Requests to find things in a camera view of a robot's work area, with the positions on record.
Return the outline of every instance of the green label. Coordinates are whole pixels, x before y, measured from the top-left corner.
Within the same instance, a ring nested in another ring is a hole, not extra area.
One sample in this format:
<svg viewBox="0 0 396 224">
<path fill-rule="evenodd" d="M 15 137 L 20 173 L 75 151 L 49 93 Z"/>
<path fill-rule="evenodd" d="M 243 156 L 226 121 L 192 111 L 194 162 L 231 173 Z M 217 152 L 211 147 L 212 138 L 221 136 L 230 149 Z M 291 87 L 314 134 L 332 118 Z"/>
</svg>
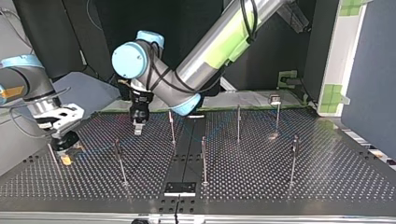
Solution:
<svg viewBox="0 0 396 224">
<path fill-rule="evenodd" d="M 253 26 L 253 13 L 247 14 L 247 20 Z M 205 62 L 216 69 L 221 68 L 228 60 L 234 62 L 248 48 L 247 38 L 248 31 L 242 11 L 239 10 L 211 44 Z"/>
</svg>

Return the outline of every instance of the green tape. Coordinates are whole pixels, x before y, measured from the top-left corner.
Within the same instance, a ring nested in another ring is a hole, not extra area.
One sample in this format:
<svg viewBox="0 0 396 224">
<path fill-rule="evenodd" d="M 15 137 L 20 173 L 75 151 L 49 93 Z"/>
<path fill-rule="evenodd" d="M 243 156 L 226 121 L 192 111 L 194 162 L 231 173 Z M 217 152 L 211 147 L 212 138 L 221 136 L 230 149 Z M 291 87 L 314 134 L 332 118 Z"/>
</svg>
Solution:
<svg viewBox="0 0 396 224">
<path fill-rule="evenodd" d="M 247 20 L 252 28 L 253 13 L 249 12 L 247 14 Z M 211 67 L 219 69 L 228 60 L 236 61 L 249 46 L 246 42 L 247 38 L 248 31 L 242 11 L 239 10 L 211 44 L 205 56 L 205 62 Z"/>
<path fill-rule="evenodd" d="M 336 113 L 337 107 L 341 103 L 342 85 L 326 84 L 320 101 L 320 113 Z"/>
<path fill-rule="evenodd" d="M 358 16 L 361 12 L 361 6 L 363 5 L 362 0 L 342 0 L 340 9 L 340 16 L 350 17 Z"/>
</svg>

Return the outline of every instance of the black cable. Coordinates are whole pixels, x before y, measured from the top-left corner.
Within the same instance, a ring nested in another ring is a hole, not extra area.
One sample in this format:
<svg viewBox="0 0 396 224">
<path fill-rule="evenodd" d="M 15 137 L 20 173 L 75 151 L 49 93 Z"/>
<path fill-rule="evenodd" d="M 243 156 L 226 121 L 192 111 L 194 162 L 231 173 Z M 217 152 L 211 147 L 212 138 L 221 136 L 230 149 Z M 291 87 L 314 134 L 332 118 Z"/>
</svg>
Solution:
<svg viewBox="0 0 396 224">
<path fill-rule="evenodd" d="M 257 10 L 257 6 L 256 6 L 256 2 L 255 0 L 250 0 L 252 6 L 253 6 L 253 27 L 252 29 L 250 29 L 250 25 L 248 22 L 248 14 L 246 11 L 246 7 L 245 7 L 245 0 L 240 0 L 241 2 L 241 8 L 242 8 L 242 14 L 244 17 L 244 23 L 247 29 L 247 34 L 248 34 L 248 38 L 247 38 L 247 42 L 250 44 L 255 40 L 256 37 L 256 33 L 257 33 L 257 27 L 258 27 L 258 10 Z M 188 94 L 196 94 L 196 93 L 202 93 L 205 91 L 209 91 L 210 89 L 212 89 L 217 82 L 219 82 L 219 80 L 222 78 L 222 76 L 224 75 L 221 74 L 221 76 L 218 77 L 218 79 L 216 79 L 216 81 L 210 85 L 208 88 L 205 88 L 203 90 L 195 90 L 194 88 L 190 87 L 189 85 L 187 85 L 187 83 L 185 83 L 180 76 L 178 75 L 177 71 L 175 70 L 174 74 L 175 74 L 175 78 L 176 80 L 186 89 L 183 90 L 180 87 L 170 83 L 169 81 L 167 81 L 165 79 L 166 75 L 169 74 L 169 72 L 171 71 L 171 69 L 166 69 L 163 73 L 160 73 L 158 71 L 157 66 L 155 65 L 155 50 L 157 49 L 157 56 L 160 57 L 160 47 L 158 46 L 158 44 L 156 42 L 146 42 L 149 46 L 150 46 L 150 50 L 149 50 L 149 59 L 150 59 L 150 67 L 148 69 L 148 77 L 146 79 L 146 90 L 147 91 L 154 91 L 155 88 L 161 83 L 161 81 L 163 81 L 166 85 L 170 86 L 171 88 L 177 90 L 177 91 L 181 91 L 184 93 L 188 93 Z M 152 72 L 156 72 L 158 75 L 158 79 L 156 80 L 156 82 L 150 86 L 151 84 L 151 80 L 152 80 Z"/>
<path fill-rule="evenodd" d="M 175 77 L 176 77 L 177 81 L 180 82 L 180 84 L 183 85 L 183 87 L 185 87 L 186 89 L 188 89 L 187 91 L 186 91 L 186 90 L 183 90 L 183 89 L 181 89 L 180 87 L 178 87 L 178 86 L 176 86 L 176 85 L 170 83 L 170 82 L 167 81 L 166 79 L 164 79 L 165 76 L 169 74 L 169 72 L 171 71 L 171 69 L 166 69 L 163 73 L 160 73 L 160 71 L 158 71 L 158 68 L 157 68 L 157 66 L 155 65 L 155 62 L 154 62 L 154 57 L 155 57 L 155 48 L 154 48 L 154 46 L 155 46 L 155 45 L 158 46 L 158 44 L 155 43 L 155 42 L 153 42 L 152 44 L 149 44 L 149 45 L 150 45 L 149 57 L 150 57 L 150 63 L 151 63 L 151 65 L 150 65 L 150 68 L 149 68 L 149 71 L 148 71 L 148 79 L 147 79 L 147 85 L 146 85 L 146 87 L 148 88 L 149 91 L 154 91 L 154 89 L 158 86 L 158 84 L 159 84 L 161 81 L 163 81 L 166 85 L 170 86 L 171 88 L 173 88 L 173 89 L 175 89 L 175 90 L 177 90 L 177 91 L 181 91 L 181 92 L 188 93 L 188 94 L 202 93 L 202 92 L 209 91 L 210 89 L 212 89 L 212 88 L 216 85 L 216 83 L 217 83 L 217 82 L 222 78 L 222 76 L 224 75 L 224 74 L 222 74 L 221 76 L 219 76 L 219 78 L 218 78 L 212 85 L 210 85 L 208 88 L 205 88 L 205 89 L 203 89 L 203 90 L 197 91 L 197 90 L 195 90 L 195 89 L 189 87 L 183 80 L 181 80 L 180 76 L 179 76 L 178 73 L 175 71 L 174 73 L 175 73 Z M 153 85 L 153 86 L 150 87 L 149 81 L 150 81 L 151 78 L 152 78 L 152 72 L 153 72 L 153 71 L 156 72 L 156 73 L 158 74 L 158 79 L 157 79 L 157 81 L 156 81 L 156 83 L 155 83 L 156 86 Z"/>
<path fill-rule="evenodd" d="M 314 98 L 312 98 L 311 94 L 309 94 L 308 90 L 306 89 L 305 84 L 304 84 L 304 82 L 303 82 L 303 79 L 300 78 L 300 77 L 299 77 L 299 79 L 300 79 L 300 81 L 301 81 L 301 85 L 303 86 L 305 93 L 308 95 L 309 98 L 311 98 L 311 101 L 312 101 L 312 103 L 314 104 L 314 106 L 315 106 L 316 108 L 318 108 L 318 105 L 317 105 L 317 103 L 315 103 Z"/>
<path fill-rule="evenodd" d="M 68 19 L 69 22 L 70 22 L 70 26 L 72 27 L 73 34 L 74 34 L 74 36 L 76 37 L 79 50 L 81 51 L 82 57 L 84 57 L 85 62 L 86 62 L 85 67 L 84 67 L 84 69 L 81 70 L 81 72 L 84 72 L 84 71 L 87 69 L 87 67 L 89 67 L 89 68 L 96 74 L 97 79 L 99 79 L 99 80 L 101 80 L 101 81 L 104 81 L 104 80 L 100 77 L 99 73 L 96 72 L 96 70 L 95 70 L 92 66 L 89 65 L 89 63 L 88 63 L 88 61 L 87 61 L 87 57 L 85 56 L 85 53 L 84 53 L 84 51 L 82 50 L 81 43 L 79 42 L 76 29 L 74 28 L 73 22 L 72 22 L 72 20 L 70 19 L 70 15 L 69 15 L 69 13 L 68 13 L 68 11 L 67 11 L 67 9 L 66 9 L 66 5 L 64 4 L 64 0 L 62 0 L 61 2 L 62 2 L 62 6 L 64 7 L 64 13 L 65 13 L 66 16 L 67 16 L 67 19 Z"/>
<path fill-rule="evenodd" d="M 250 29 L 250 24 L 248 22 L 248 14 L 247 14 L 246 6 L 245 6 L 245 0 L 240 0 L 242 15 L 244 17 L 244 23 L 245 23 L 245 27 L 247 29 L 247 35 L 248 35 L 247 42 L 249 44 L 254 42 L 254 40 L 256 39 L 257 26 L 259 23 L 259 15 L 258 15 L 258 11 L 257 11 L 256 2 L 255 2 L 255 0 L 250 0 L 250 2 L 251 2 L 251 5 L 253 6 L 253 27 L 252 27 L 252 29 Z"/>
</svg>

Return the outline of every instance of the silver robot arm segment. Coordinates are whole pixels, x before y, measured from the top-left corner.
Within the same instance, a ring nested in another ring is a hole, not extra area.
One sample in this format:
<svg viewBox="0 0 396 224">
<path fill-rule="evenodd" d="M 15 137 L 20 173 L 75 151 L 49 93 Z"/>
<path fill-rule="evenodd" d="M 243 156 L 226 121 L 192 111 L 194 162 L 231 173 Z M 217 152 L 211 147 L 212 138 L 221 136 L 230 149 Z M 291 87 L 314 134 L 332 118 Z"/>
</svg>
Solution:
<svg viewBox="0 0 396 224">
<path fill-rule="evenodd" d="M 179 115 L 188 115 L 199 103 L 199 90 L 206 82 L 249 47 L 251 31 L 291 1 L 234 0 L 176 71 L 155 52 L 163 37 L 146 31 L 114 51 L 113 66 L 120 76 L 137 79 Z"/>
<path fill-rule="evenodd" d="M 65 151 L 73 146 L 78 136 L 71 130 L 79 125 L 84 110 L 75 104 L 61 104 L 60 93 L 53 89 L 37 57 L 22 55 L 4 59 L 1 65 L 0 105 L 22 98 L 38 127 L 52 136 L 54 150 Z"/>
</svg>

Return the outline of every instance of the cable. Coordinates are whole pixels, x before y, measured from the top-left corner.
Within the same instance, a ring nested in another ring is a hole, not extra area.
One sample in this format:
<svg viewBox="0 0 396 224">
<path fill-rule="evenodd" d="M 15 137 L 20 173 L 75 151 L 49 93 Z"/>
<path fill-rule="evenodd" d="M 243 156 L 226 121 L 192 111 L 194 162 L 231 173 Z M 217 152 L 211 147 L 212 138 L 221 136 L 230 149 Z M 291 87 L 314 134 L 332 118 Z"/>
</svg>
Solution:
<svg viewBox="0 0 396 224">
<path fill-rule="evenodd" d="M 90 2 L 91 2 L 91 0 L 88 0 L 88 1 L 87 1 L 87 6 L 86 6 L 88 19 L 90 19 L 90 22 L 92 23 L 92 25 L 94 25 L 98 30 L 103 31 L 103 29 L 102 29 L 99 25 L 97 25 L 97 24 L 93 21 L 93 19 L 92 19 L 92 17 L 91 17 L 90 11 L 88 10 L 88 7 L 89 7 L 89 5 L 90 5 Z"/>
<path fill-rule="evenodd" d="M 91 16 L 90 16 L 89 11 L 88 11 L 88 4 L 90 3 L 90 1 L 91 1 L 91 0 L 88 0 L 88 1 L 87 1 L 87 13 L 88 13 L 88 16 L 89 16 L 90 20 L 92 21 Z M 85 62 L 86 62 L 85 67 L 84 67 L 84 69 L 81 70 L 81 72 L 84 72 L 84 71 L 87 69 L 87 67 L 89 67 L 89 68 L 96 74 L 97 79 L 103 81 L 103 79 L 100 77 L 99 73 L 96 72 L 96 70 L 95 70 L 92 66 L 90 66 L 90 64 L 88 63 L 87 57 L 86 57 L 86 55 L 85 55 L 85 53 L 84 53 L 84 50 L 82 49 L 82 45 L 81 45 L 81 43 L 79 42 L 76 29 L 75 29 L 75 27 L 74 27 L 74 25 L 73 25 L 72 20 L 70 19 L 69 13 L 67 12 L 66 5 L 64 4 L 64 0 L 62 0 L 62 5 L 63 5 L 63 7 L 64 7 L 64 12 L 65 12 L 65 14 L 66 14 L 66 16 L 67 16 L 67 19 L 68 19 L 69 22 L 70 22 L 70 26 L 72 27 L 73 34 L 74 34 L 74 36 L 76 37 L 76 40 L 77 40 L 77 43 L 78 43 L 78 48 L 79 48 L 79 50 L 81 51 L 82 57 L 85 59 Z"/>
<path fill-rule="evenodd" d="M 7 9 L 7 8 L 3 8 L 0 7 L 0 12 L 3 13 L 3 19 L 9 24 L 9 26 L 12 28 L 12 30 L 14 31 L 14 33 L 18 36 L 18 38 L 30 49 L 32 48 L 32 45 L 29 43 L 29 41 L 27 41 L 26 39 L 24 39 L 20 33 L 17 31 L 17 29 L 15 28 L 15 26 L 12 24 L 12 22 L 9 20 L 9 18 L 6 16 L 7 13 L 13 15 L 17 20 L 21 21 L 20 17 L 13 11 Z"/>
<path fill-rule="evenodd" d="M 312 104 L 314 104 L 314 106 L 315 106 L 316 108 L 318 108 L 318 105 L 317 105 L 317 103 L 315 103 L 314 98 L 312 98 L 311 94 L 309 94 L 308 90 L 306 89 L 305 84 L 304 84 L 304 82 L 303 82 L 303 79 L 300 78 L 300 77 L 299 77 L 299 79 L 300 79 L 300 81 L 301 81 L 301 84 L 302 84 L 302 86 L 303 86 L 303 88 L 304 88 L 305 93 L 308 95 L 309 98 L 311 98 Z"/>
<path fill-rule="evenodd" d="M 240 1 L 241 1 L 242 14 L 243 14 L 243 17 L 244 17 L 244 22 L 245 22 L 246 29 L 247 29 L 247 34 L 248 34 L 247 42 L 250 44 L 250 43 L 252 43 L 254 41 L 254 39 L 256 37 L 256 33 L 257 33 L 257 26 L 258 26 L 257 6 L 256 6 L 256 2 L 254 0 L 250 0 L 250 2 L 252 4 L 252 7 L 253 7 L 253 27 L 252 27 L 252 29 L 250 29 L 250 26 L 248 24 L 248 15 L 247 15 L 246 8 L 245 8 L 245 0 L 240 0 Z M 205 88 L 203 90 L 199 90 L 198 91 L 198 90 L 195 90 L 194 88 L 190 87 L 189 85 L 187 85 L 187 83 L 185 83 L 180 78 L 180 76 L 178 75 L 177 71 L 174 71 L 176 80 L 186 89 L 186 90 L 183 90 L 180 87 L 170 83 L 169 81 L 167 81 L 165 79 L 166 75 L 169 74 L 171 69 L 166 69 L 163 73 L 160 73 L 158 71 L 158 68 L 157 68 L 157 66 L 156 66 L 156 64 L 154 62 L 155 54 L 157 53 L 157 56 L 160 56 L 160 47 L 158 46 L 158 44 L 156 42 L 152 42 L 152 43 L 146 42 L 146 43 L 150 47 L 150 50 L 148 52 L 149 59 L 150 59 L 150 67 L 148 69 L 148 77 L 146 79 L 146 90 L 147 91 L 154 91 L 155 88 L 160 84 L 160 82 L 163 81 L 166 85 L 170 86 L 171 88 L 173 88 L 173 89 L 175 89 L 177 91 L 181 91 L 181 92 L 188 93 L 188 94 L 202 93 L 202 92 L 209 91 L 210 89 L 212 89 L 217 84 L 217 82 L 219 82 L 219 80 L 222 78 L 222 76 L 224 75 L 224 73 L 221 74 L 221 76 L 219 76 L 216 79 L 216 81 L 212 85 L 210 85 L 208 88 Z M 151 79 L 152 79 L 152 72 L 153 71 L 157 73 L 158 78 L 157 78 L 156 82 L 152 86 L 150 86 Z"/>
<path fill-rule="evenodd" d="M 222 78 L 222 76 L 224 75 L 224 73 L 221 74 L 221 76 L 219 76 L 219 77 L 216 79 L 216 81 L 215 81 L 212 85 L 210 85 L 208 88 L 205 88 L 205 89 L 203 89 L 203 90 L 197 91 L 197 90 L 195 90 L 195 89 L 189 87 L 183 80 L 181 80 L 180 76 L 179 76 L 178 73 L 175 71 L 174 73 L 175 73 L 175 77 L 176 77 L 177 81 L 178 81 L 181 85 L 183 85 L 186 89 L 188 89 L 188 90 L 183 90 L 183 89 L 181 89 L 180 87 L 178 87 L 178 86 L 176 86 L 176 85 L 170 83 L 170 82 L 167 81 L 166 79 L 164 79 L 165 76 L 169 74 L 169 72 L 171 71 L 171 69 L 166 69 L 163 73 L 160 73 L 160 71 L 158 71 L 158 68 L 157 68 L 157 66 L 155 65 L 155 62 L 154 62 L 154 57 L 155 57 L 154 54 L 155 54 L 155 50 L 156 50 L 156 49 L 154 48 L 154 46 L 155 46 L 155 45 L 158 46 L 158 44 L 157 44 L 156 42 L 153 42 L 152 44 L 149 44 L 149 45 L 150 45 L 149 57 L 150 57 L 150 63 L 151 63 L 151 65 L 150 65 L 150 68 L 149 68 L 149 71 L 148 71 L 148 79 L 147 79 L 147 85 L 146 85 L 148 91 L 154 91 L 154 89 L 158 86 L 158 84 L 159 84 L 161 81 L 163 81 L 166 85 L 170 86 L 171 88 L 173 88 L 173 89 L 175 89 L 175 90 L 177 90 L 177 91 L 181 91 L 181 92 L 184 92 L 184 93 L 187 93 L 187 94 L 202 93 L 202 92 L 209 91 L 210 89 L 212 89 L 212 88 L 217 84 L 217 82 Z M 157 80 L 158 83 L 157 83 L 157 82 L 155 83 L 156 86 L 152 85 L 152 86 L 150 87 L 149 83 L 150 83 L 150 80 L 151 80 L 152 72 L 153 72 L 153 71 L 156 72 L 156 73 L 158 74 L 158 79 L 159 79 L 159 80 Z"/>
<path fill-rule="evenodd" d="M 13 111 L 14 111 L 15 108 L 16 108 L 16 107 L 11 107 L 11 108 L 9 109 L 9 116 L 11 117 L 12 122 L 14 122 L 14 124 L 15 124 L 15 126 L 18 128 L 18 130 L 21 131 L 21 133 L 23 133 L 23 134 L 25 134 L 26 136 L 31 137 L 31 138 L 46 138 L 46 137 L 51 136 L 51 135 L 54 133 L 54 132 L 50 132 L 50 133 L 45 133 L 45 134 L 41 134 L 41 135 L 32 135 L 32 134 L 26 132 L 26 131 L 20 126 L 20 124 L 15 120 L 15 118 L 14 118 L 14 116 L 13 116 Z"/>
<path fill-rule="evenodd" d="M 257 26 L 258 26 L 258 22 L 259 22 L 256 2 L 255 2 L 255 0 L 250 0 L 250 2 L 253 7 L 253 27 L 252 27 L 252 29 L 250 29 L 250 24 L 248 22 L 248 14 L 247 14 L 246 6 L 245 6 L 245 0 L 240 0 L 242 15 L 244 18 L 245 27 L 247 29 L 247 35 L 248 35 L 247 42 L 249 44 L 254 42 L 254 40 L 256 39 Z"/>
</svg>

